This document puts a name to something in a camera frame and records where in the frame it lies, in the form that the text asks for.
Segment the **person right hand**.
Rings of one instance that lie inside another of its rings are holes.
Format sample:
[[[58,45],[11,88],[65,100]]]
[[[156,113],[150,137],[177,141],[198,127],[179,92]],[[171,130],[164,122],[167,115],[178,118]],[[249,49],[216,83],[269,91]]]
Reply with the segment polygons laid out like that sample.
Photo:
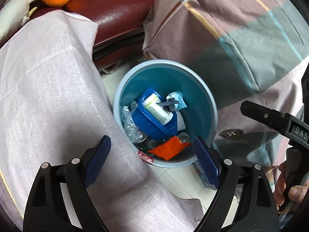
[[[277,208],[282,206],[282,204],[285,201],[284,197],[284,191],[286,189],[285,170],[286,170],[286,161],[281,163],[281,165],[279,166],[279,171],[281,173],[276,182],[275,191],[273,193]],[[308,191],[308,181],[306,182],[306,185],[296,185],[290,189],[288,197],[290,201],[294,203],[292,211],[296,211],[298,209],[307,191]]]

